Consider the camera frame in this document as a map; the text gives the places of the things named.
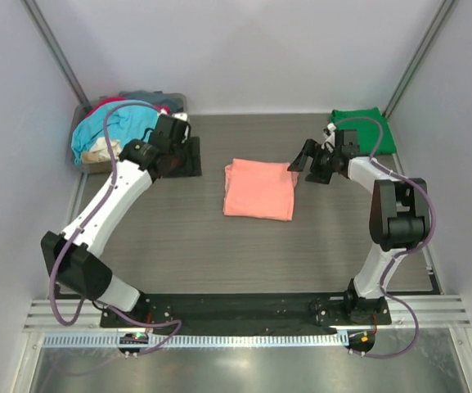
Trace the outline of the salmon pink t-shirt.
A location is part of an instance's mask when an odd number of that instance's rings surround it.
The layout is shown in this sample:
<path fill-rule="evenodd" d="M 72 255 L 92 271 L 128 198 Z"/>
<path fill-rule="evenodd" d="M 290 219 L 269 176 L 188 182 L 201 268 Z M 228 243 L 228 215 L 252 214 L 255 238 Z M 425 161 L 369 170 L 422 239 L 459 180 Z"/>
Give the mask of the salmon pink t-shirt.
<path fill-rule="evenodd" d="M 299 174 L 287 163 L 233 159 L 225 167 L 223 214 L 291 221 Z"/>

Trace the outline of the clear plastic bin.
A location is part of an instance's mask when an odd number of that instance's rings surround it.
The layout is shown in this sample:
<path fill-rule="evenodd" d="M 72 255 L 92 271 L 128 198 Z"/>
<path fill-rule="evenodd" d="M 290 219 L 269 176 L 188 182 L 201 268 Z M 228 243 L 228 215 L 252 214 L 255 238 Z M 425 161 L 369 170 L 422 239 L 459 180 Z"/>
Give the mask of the clear plastic bin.
<path fill-rule="evenodd" d="M 74 110 L 70 150 L 74 164 L 88 174 L 111 171 L 112 156 L 118 157 L 127 142 L 146 142 L 160 114 L 173 115 L 187 110 L 181 93 L 121 92 L 100 97 Z"/>

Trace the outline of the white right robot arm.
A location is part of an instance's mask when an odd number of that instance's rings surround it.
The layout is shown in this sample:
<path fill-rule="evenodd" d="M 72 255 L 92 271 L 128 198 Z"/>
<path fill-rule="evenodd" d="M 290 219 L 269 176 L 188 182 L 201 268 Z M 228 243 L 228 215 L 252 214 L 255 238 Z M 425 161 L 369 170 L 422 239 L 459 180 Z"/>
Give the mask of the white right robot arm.
<path fill-rule="evenodd" d="M 328 184 L 333 174 L 339 174 L 365 188 L 371 195 L 372 245 L 342 299 L 315 300 L 311 309 L 324 327 L 389 324 L 386 286 L 393 271 L 432 233 L 427 185 L 422 178 L 406 178 L 361 154 L 355 130 L 327 127 L 326 134 L 323 143 L 306 140 L 288 170 L 308 169 L 306 181 L 320 184 Z"/>

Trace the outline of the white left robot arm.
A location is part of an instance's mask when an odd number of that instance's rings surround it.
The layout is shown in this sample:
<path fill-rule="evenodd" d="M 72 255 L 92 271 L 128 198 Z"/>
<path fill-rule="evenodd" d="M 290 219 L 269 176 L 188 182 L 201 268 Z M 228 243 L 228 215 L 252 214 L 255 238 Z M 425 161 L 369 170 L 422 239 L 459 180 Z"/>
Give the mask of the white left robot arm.
<path fill-rule="evenodd" d="M 83 212 L 60 233 L 43 236 L 50 300 L 56 285 L 62 285 L 82 300 L 103 304 L 129 327 L 146 325 L 146 294 L 118 278 L 101 254 L 134 201 L 157 179 L 193 162 L 199 140 L 190 133 L 187 114 L 159 115 L 148 141 L 133 139 L 113 159 L 110 177 Z"/>

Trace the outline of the red t-shirt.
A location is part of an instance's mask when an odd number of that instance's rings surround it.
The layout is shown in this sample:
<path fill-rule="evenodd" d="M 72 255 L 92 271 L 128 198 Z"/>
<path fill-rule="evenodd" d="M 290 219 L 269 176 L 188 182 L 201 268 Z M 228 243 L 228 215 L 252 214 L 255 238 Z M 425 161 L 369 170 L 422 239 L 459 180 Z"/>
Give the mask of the red t-shirt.
<path fill-rule="evenodd" d="M 110 104 L 110 103 L 115 103 L 115 102 L 123 102 L 123 101 L 128 101 L 128 98 L 126 97 L 121 97 L 121 96 L 113 96 L 113 97 L 108 97 L 108 98 L 105 98 L 103 100 L 101 100 L 100 102 L 98 102 L 87 114 L 86 116 L 89 117 L 90 115 L 92 115 L 95 111 L 97 111 L 99 108 L 101 108 L 102 106 L 105 106 L 107 104 Z M 161 105 L 156 105 L 156 104 L 152 104 L 152 106 L 158 110 L 158 111 L 165 111 L 166 113 L 170 113 L 171 112 L 171 109 L 169 106 L 161 106 Z"/>

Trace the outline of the dark teal t-shirt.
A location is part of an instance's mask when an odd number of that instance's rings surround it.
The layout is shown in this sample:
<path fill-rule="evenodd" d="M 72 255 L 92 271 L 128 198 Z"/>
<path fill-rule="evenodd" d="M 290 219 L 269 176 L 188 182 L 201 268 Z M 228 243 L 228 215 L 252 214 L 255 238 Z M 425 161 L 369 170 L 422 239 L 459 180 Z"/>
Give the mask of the dark teal t-shirt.
<path fill-rule="evenodd" d="M 181 93 L 164 93 L 162 91 L 120 91 L 119 95 L 131 100 L 148 102 L 155 106 L 164 106 L 171 113 L 181 113 L 187 110 L 186 97 Z"/>

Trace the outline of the folded green t-shirt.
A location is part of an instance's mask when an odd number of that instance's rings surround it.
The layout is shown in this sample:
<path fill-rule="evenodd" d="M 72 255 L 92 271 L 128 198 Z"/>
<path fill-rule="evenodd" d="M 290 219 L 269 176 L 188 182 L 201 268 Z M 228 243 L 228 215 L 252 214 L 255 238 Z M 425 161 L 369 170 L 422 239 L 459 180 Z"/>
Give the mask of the folded green t-shirt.
<path fill-rule="evenodd" d="M 377 107 L 355 111 L 333 110 L 329 122 L 334 123 L 337 129 L 355 129 L 362 155 L 369 156 L 375 147 L 376 156 L 397 152 L 388 121 Z"/>

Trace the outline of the turquoise t-shirt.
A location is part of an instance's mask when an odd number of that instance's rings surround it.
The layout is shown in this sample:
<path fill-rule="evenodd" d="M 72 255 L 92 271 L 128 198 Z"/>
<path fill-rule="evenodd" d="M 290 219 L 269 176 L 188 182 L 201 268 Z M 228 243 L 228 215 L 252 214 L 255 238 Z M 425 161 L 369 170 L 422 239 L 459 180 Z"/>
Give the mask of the turquoise t-shirt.
<path fill-rule="evenodd" d="M 76 161 L 84 151 L 90 151 L 96 140 L 104 137 L 104 120 L 110 108 L 101 107 L 82 120 L 75 128 L 71 149 Z M 106 121 L 110 140 L 118 141 L 123 147 L 133 139 L 146 141 L 155 128 L 159 112 L 147 106 L 133 105 L 119 108 L 111 113 Z"/>

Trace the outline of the cream white t-shirt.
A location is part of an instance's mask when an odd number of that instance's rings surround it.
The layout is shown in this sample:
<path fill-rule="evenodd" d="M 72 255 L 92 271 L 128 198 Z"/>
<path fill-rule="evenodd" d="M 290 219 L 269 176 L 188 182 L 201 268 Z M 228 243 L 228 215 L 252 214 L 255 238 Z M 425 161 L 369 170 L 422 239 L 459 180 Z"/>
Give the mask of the cream white t-shirt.
<path fill-rule="evenodd" d="M 122 151 L 119 140 L 111 140 L 107 143 L 105 137 L 99 137 L 87 151 L 103 151 L 106 155 L 117 158 Z"/>

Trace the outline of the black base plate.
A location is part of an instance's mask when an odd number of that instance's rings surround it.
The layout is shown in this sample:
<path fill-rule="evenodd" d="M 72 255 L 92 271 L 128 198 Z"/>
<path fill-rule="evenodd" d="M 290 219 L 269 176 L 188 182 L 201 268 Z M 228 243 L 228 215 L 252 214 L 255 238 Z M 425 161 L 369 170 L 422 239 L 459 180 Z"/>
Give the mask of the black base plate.
<path fill-rule="evenodd" d="M 258 337 L 331 334 L 336 328 L 388 326 L 388 302 L 348 293 L 151 294 L 130 315 L 144 323 L 182 321 L 186 336 Z"/>

